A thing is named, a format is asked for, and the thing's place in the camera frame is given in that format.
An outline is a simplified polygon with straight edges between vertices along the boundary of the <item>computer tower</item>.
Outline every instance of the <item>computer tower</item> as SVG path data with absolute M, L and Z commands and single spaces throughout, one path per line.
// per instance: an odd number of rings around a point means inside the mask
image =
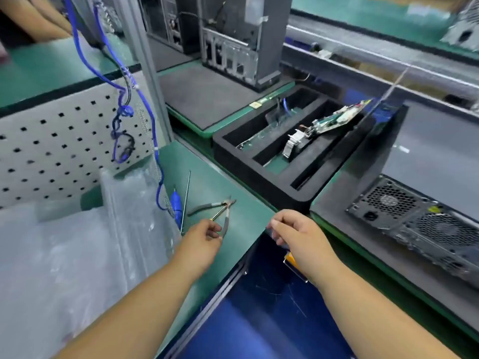
M 479 288 L 479 121 L 408 102 L 347 211 Z
M 147 34 L 184 54 L 200 50 L 196 0 L 139 0 Z
M 203 64 L 255 90 L 280 78 L 292 0 L 199 0 Z

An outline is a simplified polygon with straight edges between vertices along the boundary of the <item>sticker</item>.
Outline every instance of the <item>sticker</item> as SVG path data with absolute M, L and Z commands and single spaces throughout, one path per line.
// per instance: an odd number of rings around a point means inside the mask
M 428 209 L 428 211 L 434 214 L 439 214 L 441 212 L 441 210 L 439 209 L 437 205 L 433 205 L 432 207 Z
M 253 103 L 250 103 L 249 106 L 250 107 L 253 107 L 254 109 L 256 108 L 260 108 L 263 104 L 260 103 L 260 102 L 253 102 Z
M 399 146 L 399 150 L 405 152 L 405 153 L 409 153 L 409 149 L 408 148 L 405 148 L 404 146 Z

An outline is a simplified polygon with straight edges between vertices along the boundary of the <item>fan grille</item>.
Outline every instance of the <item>fan grille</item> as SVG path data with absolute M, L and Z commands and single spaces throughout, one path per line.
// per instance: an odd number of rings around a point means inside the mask
M 423 236 L 442 245 L 464 247 L 479 243 L 476 228 L 449 214 L 426 214 L 417 220 L 416 227 Z
M 416 206 L 416 199 L 404 191 L 385 185 L 376 187 L 366 198 L 376 209 L 399 217 Z

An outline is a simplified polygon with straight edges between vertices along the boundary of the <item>pegboard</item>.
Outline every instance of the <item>pegboard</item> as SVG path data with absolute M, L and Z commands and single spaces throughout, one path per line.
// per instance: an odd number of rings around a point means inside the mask
M 134 76 L 151 104 L 142 71 Z M 116 83 L 125 86 L 123 78 Z M 130 106 L 135 115 L 122 118 L 121 131 L 135 138 L 135 151 L 122 164 L 112 160 L 114 140 L 110 133 L 117 100 L 118 91 L 101 84 L 1 118 L 0 207 L 79 195 L 98 185 L 99 169 L 117 173 L 151 155 L 151 123 L 133 90 Z M 159 123 L 156 125 L 161 147 L 165 141 Z M 123 143 L 128 144 L 125 136 L 118 142 L 120 146 Z

